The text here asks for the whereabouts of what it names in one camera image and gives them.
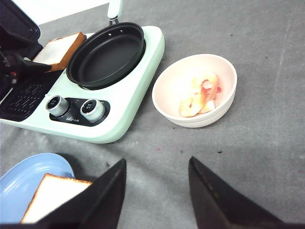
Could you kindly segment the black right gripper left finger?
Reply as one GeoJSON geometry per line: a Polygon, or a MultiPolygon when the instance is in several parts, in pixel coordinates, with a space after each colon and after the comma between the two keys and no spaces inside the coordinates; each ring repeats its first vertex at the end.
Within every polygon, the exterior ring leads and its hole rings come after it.
{"type": "Polygon", "coordinates": [[[122,158],[84,191],[36,223],[1,224],[2,229],[116,229],[125,196],[122,158]]]}

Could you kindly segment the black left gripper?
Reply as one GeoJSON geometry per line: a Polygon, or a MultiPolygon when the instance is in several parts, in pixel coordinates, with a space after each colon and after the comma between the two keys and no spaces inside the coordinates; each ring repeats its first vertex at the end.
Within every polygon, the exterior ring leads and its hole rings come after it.
{"type": "MultiPolygon", "coordinates": [[[[12,85],[12,75],[10,70],[13,66],[9,61],[9,52],[15,52],[26,47],[26,40],[21,36],[6,30],[0,26],[0,99],[8,93],[12,85]]],[[[20,76],[35,75],[49,72],[52,66],[39,62],[32,62],[17,56],[17,73],[20,76]]]]}

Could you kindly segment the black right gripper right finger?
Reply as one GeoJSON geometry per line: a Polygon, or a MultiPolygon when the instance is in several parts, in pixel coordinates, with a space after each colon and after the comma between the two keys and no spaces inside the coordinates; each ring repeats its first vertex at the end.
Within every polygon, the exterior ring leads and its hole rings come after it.
{"type": "Polygon", "coordinates": [[[303,229],[303,223],[287,223],[257,205],[212,170],[191,157],[189,187],[200,229],[303,229]]]}

